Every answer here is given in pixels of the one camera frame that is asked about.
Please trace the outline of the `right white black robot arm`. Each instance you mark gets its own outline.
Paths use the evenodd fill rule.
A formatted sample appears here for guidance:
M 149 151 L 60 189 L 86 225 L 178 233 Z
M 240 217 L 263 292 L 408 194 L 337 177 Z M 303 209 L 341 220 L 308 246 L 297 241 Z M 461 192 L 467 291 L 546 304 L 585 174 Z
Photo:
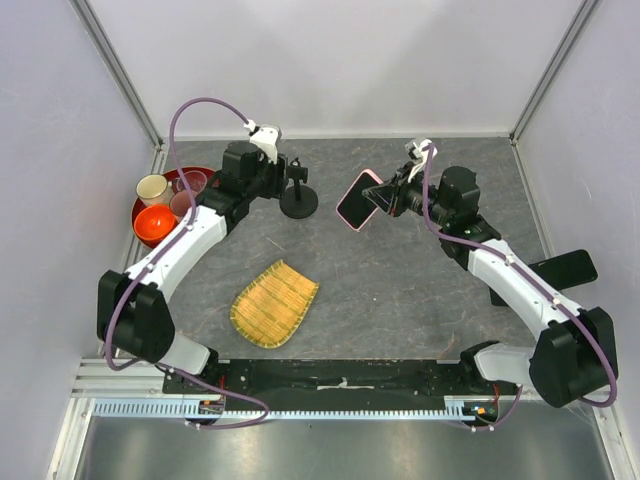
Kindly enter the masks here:
M 575 400 L 600 408 L 616 401 L 611 317 L 571 301 L 515 255 L 479 213 L 474 172 L 449 167 L 431 185 L 426 173 L 410 175 L 403 167 L 362 195 L 393 217 L 407 210 L 422 215 L 445 253 L 500 297 L 534 337 L 532 348 L 489 341 L 462 352 L 457 377 L 465 391 L 481 393 L 503 381 L 533 387 L 556 408 Z

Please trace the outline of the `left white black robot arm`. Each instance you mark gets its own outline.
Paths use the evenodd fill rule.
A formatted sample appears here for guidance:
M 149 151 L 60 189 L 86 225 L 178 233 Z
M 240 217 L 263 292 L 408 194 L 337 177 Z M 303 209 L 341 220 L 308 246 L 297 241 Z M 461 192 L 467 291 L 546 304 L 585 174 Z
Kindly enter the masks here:
M 280 198 L 288 183 L 286 158 L 267 141 L 234 141 L 222 166 L 175 229 L 124 273 L 98 283 L 97 336 L 105 350 L 123 350 L 151 364 L 185 371 L 185 382 L 208 393 L 219 382 L 214 350 L 177 333 L 168 302 L 201 257 L 246 217 L 258 197 Z

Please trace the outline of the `black smartphone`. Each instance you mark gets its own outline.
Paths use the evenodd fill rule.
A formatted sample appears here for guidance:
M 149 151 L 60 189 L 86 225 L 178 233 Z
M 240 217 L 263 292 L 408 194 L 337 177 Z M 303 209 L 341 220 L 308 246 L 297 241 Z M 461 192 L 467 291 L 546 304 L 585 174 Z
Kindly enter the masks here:
M 570 289 L 598 279 L 593 260 L 585 249 L 531 263 L 529 268 L 556 290 Z

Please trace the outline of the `pink case smartphone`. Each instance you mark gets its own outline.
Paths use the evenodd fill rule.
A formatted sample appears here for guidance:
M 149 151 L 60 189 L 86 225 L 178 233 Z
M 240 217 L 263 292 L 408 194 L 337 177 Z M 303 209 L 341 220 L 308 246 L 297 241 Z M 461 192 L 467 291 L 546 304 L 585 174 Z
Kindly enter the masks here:
M 359 232 L 375 214 L 378 207 L 363 192 L 381 183 L 382 180 L 371 169 L 364 169 L 338 202 L 336 213 L 352 230 Z

